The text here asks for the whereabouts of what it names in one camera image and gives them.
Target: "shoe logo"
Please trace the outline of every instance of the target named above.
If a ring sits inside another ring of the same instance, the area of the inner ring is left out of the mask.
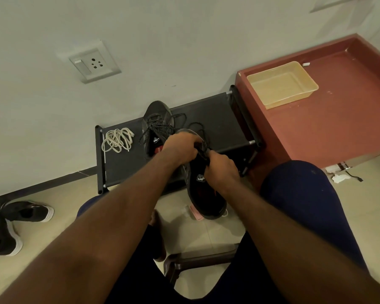
[[[196,179],[197,179],[197,181],[199,181],[199,182],[205,182],[204,175],[202,175],[202,174],[198,174]]]

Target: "black baseboard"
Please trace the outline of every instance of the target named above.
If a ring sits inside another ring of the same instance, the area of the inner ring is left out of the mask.
[[[35,184],[34,186],[29,186],[28,188],[0,195],[0,204],[7,203],[8,201],[12,201],[13,199],[21,198],[47,189],[55,188],[56,186],[61,186],[62,184],[67,184],[75,180],[96,175],[96,168],[96,166],[90,167],[75,173],[71,173],[69,175],[42,182],[40,184]]]

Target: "leg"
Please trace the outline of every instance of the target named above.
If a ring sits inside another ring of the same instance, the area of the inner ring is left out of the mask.
[[[303,161],[284,163],[266,177],[260,194],[289,217],[338,247],[360,267],[366,268],[339,198],[319,168]],[[205,299],[242,303],[258,297],[285,302],[246,233],[233,262]]]
[[[77,216],[83,214],[100,198],[101,196],[96,196],[84,203]],[[156,266],[153,259],[160,255],[161,246],[162,236],[159,230],[148,225],[137,249],[115,282],[106,303],[123,301],[152,303],[155,300],[186,303],[189,301],[173,289]]]

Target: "bundle of white shoelace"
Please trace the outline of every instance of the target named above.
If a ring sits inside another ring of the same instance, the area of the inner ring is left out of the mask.
[[[130,151],[132,145],[132,138],[134,133],[128,128],[122,128],[110,130],[104,136],[104,141],[101,144],[101,149],[104,152],[109,152],[110,150],[114,150],[115,152],[121,152],[124,148],[127,151]]]

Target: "black shoe rack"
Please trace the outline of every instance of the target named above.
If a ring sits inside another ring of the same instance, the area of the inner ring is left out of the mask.
[[[172,108],[171,111],[172,114],[186,115],[175,119],[177,128],[186,128],[192,122],[203,124],[210,147],[234,160],[241,176],[247,173],[254,158],[264,147],[261,135],[234,85],[226,93],[187,103]],[[131,150],[103,152],[101,144],[104,135],[109,130],[125,127],[135,134]],[[121,183],[147,163],[144,146],[138,142],[142,134],[142,118],[106,128],[97,125],[95,133],[98,194],[104,194],[108,192],[107,188]],[[164,194],[185,186],[182,169],[178,168],[170,178]]]

